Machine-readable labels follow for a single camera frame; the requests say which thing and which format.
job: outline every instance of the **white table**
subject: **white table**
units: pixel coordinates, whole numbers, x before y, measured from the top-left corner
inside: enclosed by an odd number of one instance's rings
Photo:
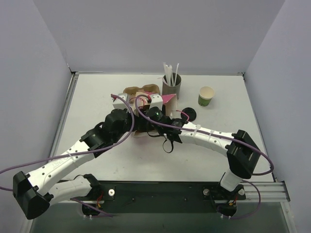
[[[161,75],[80,74],[57,154],[66,151],[89,129],[113,110],[110,94],[122,93],[129,86],[157,84],[162,88]],[[202,86],[211,86],[215,97],[207,107],[198,105]],[[257,146],[264,150],[257,122],[242,76],[182,75],[179,109],[192,107],[197,112],[194,124],[222,132],[247,131]],[[133,138],[80,166],[65,179],[78,174],[93,174],[98,180],[116,181],[219,181],[228,168],[227,158],[196,145],[174,144],[174,151],[163,151],[163,138]],[[269,170],[261,157],[256,173]],[[253,176],[254,182],[273,182],[272,174]]]

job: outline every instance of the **black disc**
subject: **black disc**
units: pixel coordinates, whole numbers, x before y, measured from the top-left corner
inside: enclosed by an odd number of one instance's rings
[[[192,122],[196,119],[196,112],[193,108],[185,108],[183,112],[189,116],[189,121]],[[184,114],[181,114],[181,118],[187,120],[187,117]]]

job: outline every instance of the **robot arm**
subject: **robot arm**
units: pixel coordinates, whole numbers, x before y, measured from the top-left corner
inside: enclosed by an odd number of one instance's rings
[[[170,119],[168,116],[164,116],[159,109],[162,106],[162,98],[154,99],[156,102],[152,103],[151,99],[151,108],[145,111],[146,116],[156,122],[178,126],[184,130],[161,127],[156,124],[150,125],[152,129],[157,130],[160,135],[165,136],[172,143],[174,141],[192,143],[226,156],[230,169],[220,181],[220,192],[225,192],[227,195],[238,192],[237,185],[242,179],[251,177],[260,155],[229,139],[220,139],[197,131],[189,132],[187,130],[197,129],[216,135],[225,135],[228,138],[235,138],[257,147],[249,135],[241,130],[237,134],[217,132],[201,128],[199,125],[194,125],[179,118]],[[40,216],[52,204],[73,197],[84,197],[92,189],[102,190],[100,183],[92,175],[77,177],[73,181],[61,183],[59,181],[80,165],[103,153],[103,151],[93,152],[93,150],[107,148],[117,143],[124,133],[130,130],[132,125],[130,114],[123,110],[122,103],[114,103],[114,107],[115,109],[106,116],[105,122],[101,122],[89,130],[79,141],[64,152],[64,154],[69,154],[69,157],[51,161],[28,174],[21,171],[14,176],[13,195],[28,219]],[[148,121],[136,116],[134,130],[149,129],[148,124]],[[92,152],[80,155],[79,152],[81,151]]]

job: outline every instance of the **gray wall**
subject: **gray wall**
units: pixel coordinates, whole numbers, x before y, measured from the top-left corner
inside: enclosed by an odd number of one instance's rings
[[[246,86],[299,232],[310,232],[311,1],[287,0],[246,72]]]
[[[74,71],[246,71],[284,0],[34,0]]]
[[[32,0],[1,1],[0,31],[2,170],[49,156],[71,73]],[[12,187],[16,172],[0,185]],[[19,232],[24,216],[11,192],[0,190],[0,216],[0,232]]]

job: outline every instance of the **purple cable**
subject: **purple cable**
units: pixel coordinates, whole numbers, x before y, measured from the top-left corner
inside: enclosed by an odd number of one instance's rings
[[[184,129],[184,128],[181,128],[181,127],[178,127],[178,126],[174,126],[174,125],[167,125],[167,124],[162,124],[162,123],[159,123],[159,122],[156,122],[154,120],[151,120],[149,117],[145,116],[141,110],[138,108],[138,105],[137,105],[137,99],[139,97],[146,97],[145,95],[138,95],[136,96],[136,99],[135,99],[135,107],[138,111],[138,113],[143,117],[145,118],[146,120],[148,120],[149,122],[153,123],[153,124],[156,124],[156,125],[159,125],[159,126],[163,126],[163,127],[168,127],[168,128],[172,128],[172,129],[178,129],[178,130],[185,130],[185,131],[190,131],[190,132],[194,132],[195,130],[193,129]],[[214,136],[214,137],[218,137],[218,138],[223,138],[223,139],[227,139],[227,140],[230,140],[230,141],[233,141],[233,142],[236,142],[236,143],[239,143],[239,144],[242,144],[246,147],[248,147],[249,149],[251,149],[252,151],[256,152],[256,153],[259,153],[261,154],[266,160],[268,160],[268,162],[270,163],[270,170],[269,171],[265,171],[265,172],[262,172],[262,173],[254,173],[253,176],[263,176],[263,175],[266,175],[266,174],[269,174],[271,172],[273,172],[274,170],[274,164],[273,162],[271,161],[271,159],[263,152],[261,152],[259,149],[245,143],[245,142],[242,142],[238,139],[235,139],[235,138],[230,138],[230,137],[226,137],[226,136],[222,136],[222,135],[217,135],[217,134],[213,134],[213,133],[209,133],[209,132],[205,132],[205,131],[202,131],[202,130],[197,130],[197,132],[199,133],[203,133],[203,134],[207,134],[207,135],[211,135],[211,136]]]
[[[259,199],[258,205],[257,205],[257,207],[256,207],[256,209],[254,211],[252,211],[252,212],[250,212],[248,214],[245,214],[245,215],[242,215],[242,216],[238,216],[238,217],[230,217],[230,219],[232,219],[232,220],[238,220],[238,219],[250,217],[251,215],[256,213],[259,210],[260,206],[261,206],[261,195],[260,195],[259,189],[253,183],[251,183],[249,181],[242,180],[242,182],[249,183],[250,185],[252,185],[257,190],[257,192],[258,192],[258,199]]]
[[[76,199],[76,198],[70,198],[70,200],[76,201],[77,203],[80,203],[80,204],[82,204],[82,205],[85,205],[85,206],[87,206],[88,208],[91,208],[91,209],[93,209],[93,210],[96,210],[97,212],[102,213],[102,214],[104,214],[104,215],[106,215],[106,216],[108,216],[108,217],[113,217],[111,214],[108,214],[108,213],[106,213],[106,212],[104,212],[104,211],[102,211],[102,210],[96,209],[94,206],[91,206],[91,205],[89,205],[89,204],[86,204],[86,203],[84,203],[84,202],[82,202],[82,201],[80,201],[80,200],[78,200],[78,199]]]
[[[124,99],[122,99],[121,97],[119,97],[117,95],[111,94],[111,97],[120,99],[126,105],[128,110],[130,111],[130,114],[131,114],[131,117],[132,117],[132,125],[131,125],[131,128],[130,128],[130,131],[128,132],[128,134],[123,139],[121,139],[119,142],[117,142],[117,143],[115,143],[115,144],[113,144],[113,145],[111,145],[109,147],[105,147],[105,148],[101,148],[101,149],[97,149],[97,150],[90,150],[90,151],[83,151],[83,152],[72,153],[71,154],[72,156],[82,155],[82,154],[90,154],[90,153],[95,153],[95,152],[101,152],[101,151],[109,150],[109,149],[111,149],[113,147],[116,147],[117,145],[121,144],[122,142],[124,142],[130,136],[130,134],[132,133],[132,131],[134,129],[135,117],[134,117],[134,113],[133,113],[133,110],[132,110],[131,106]],[[37,160],[37,161],[34,161],[34,162],[29,162],[29,163],[25,163],[25,164],[21,164],[21,165],[12,166],[12,167],[6,168],[4,170],[1,170],[0,171],[0,175],[2,173],[5,173],[7,171],[10,171],[10,170],[13,170],[13,169],[16,169],[16,168],[20,168],[20,167],[24,167],[24,166],[30,166],[30,165],[38,164],[38,163],[42,163],[42,162],[47,162],[49,160],[54,160],[54,159],[62,159],[62,158],[66,158],[66,157],[69,157],[69,156],[70,155],[68,155],[68,154],[59,155],[59,156],[54,156],[54,157],[51,157],[51,158]],[[2,187],[2,186],[0,186],[0,189],[4,190],[4,191],[11,191],[11,192],[13,191],[13,189],[11,189],[11,188],[6,188],[6,187]]]

